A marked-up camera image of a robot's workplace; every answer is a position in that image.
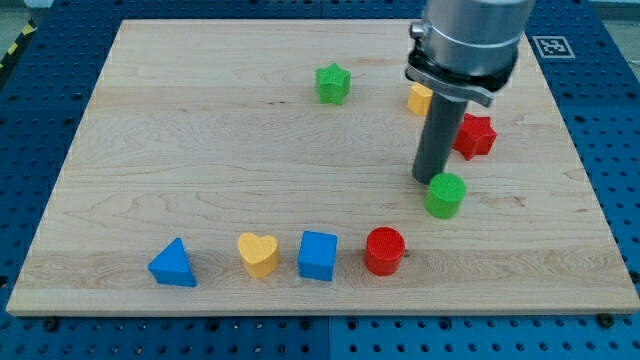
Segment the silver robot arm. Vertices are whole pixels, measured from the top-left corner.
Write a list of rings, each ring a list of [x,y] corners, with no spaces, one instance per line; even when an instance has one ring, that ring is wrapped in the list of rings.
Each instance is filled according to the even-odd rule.
[[[534,0],[428,0],[409,34],[435,65],[470,76],[512,66]]]

